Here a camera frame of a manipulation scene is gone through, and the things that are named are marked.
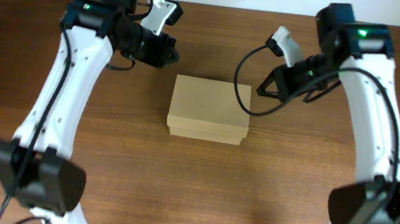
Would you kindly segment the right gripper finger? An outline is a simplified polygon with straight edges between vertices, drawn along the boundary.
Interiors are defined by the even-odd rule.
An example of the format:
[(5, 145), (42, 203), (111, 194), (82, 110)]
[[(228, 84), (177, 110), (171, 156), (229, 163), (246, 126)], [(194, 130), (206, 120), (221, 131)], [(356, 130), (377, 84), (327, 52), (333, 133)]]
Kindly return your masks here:
[(256, 92), (259, 96), (282, 100), (284, 88), (285, 85), (282, 77), (271, 73), (267, 75), (266, 79), (259, 85)]
[(337, 81), (335, 83), (332, 83), (331, 85), (328, 85), (328, 83), (324, 83), (320, 87), (314, 87), (312, 90), (307, 91), (305, 97), (302, 99), (302, 102), (311, 103), (315, 100), (318, 100), (319, 98), (322, 98), (323, 96), (329, 94), (331, 91), (335, 90), (340, 85), (342, 85), (342, 83), (340, 81)]

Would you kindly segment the brown cardboard box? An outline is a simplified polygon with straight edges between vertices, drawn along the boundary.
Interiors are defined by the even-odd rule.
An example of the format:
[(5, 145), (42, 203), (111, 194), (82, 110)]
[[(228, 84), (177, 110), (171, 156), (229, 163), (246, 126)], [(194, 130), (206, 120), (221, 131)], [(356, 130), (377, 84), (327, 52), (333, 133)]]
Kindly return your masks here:
[(238, 146), (246, 139), (249, 121), (232, 83), (177, 75), (167, 115), (172, 136)]

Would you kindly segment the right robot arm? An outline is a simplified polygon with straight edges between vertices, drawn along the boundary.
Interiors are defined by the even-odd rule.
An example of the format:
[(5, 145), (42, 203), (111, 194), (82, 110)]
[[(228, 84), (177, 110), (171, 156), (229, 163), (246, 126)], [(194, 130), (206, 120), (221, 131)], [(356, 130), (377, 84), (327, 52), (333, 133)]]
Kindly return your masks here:
[(390, 30), (356, 21), (346, 3), (320, 10), (316, 24), (321, 49), (309, 57), (287, 28), (270, 35), (266, 48), (285, 64), (271, 71), (257, 93), (288, 104), (343, 87), (355, 138), (355, 182), (329, 194), (329, 224), (400, 224), (400, 112)]

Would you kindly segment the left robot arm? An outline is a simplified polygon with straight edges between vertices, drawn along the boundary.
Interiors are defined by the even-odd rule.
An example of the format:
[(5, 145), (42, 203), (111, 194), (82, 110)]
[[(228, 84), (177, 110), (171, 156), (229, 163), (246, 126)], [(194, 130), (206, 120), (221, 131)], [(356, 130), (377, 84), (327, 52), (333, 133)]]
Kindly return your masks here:
[(154, 68), (175, 63), (176, 39), (164, 32), (183, 14), (173, 0), (73, 0), (60, 20), (53, 66), (30, 113), (0, 139), (0, 183), (41, 224), (89, 224), (81, 208), (86, 172), (71, 161), (74, 139), (95, 82), (118, 52)]

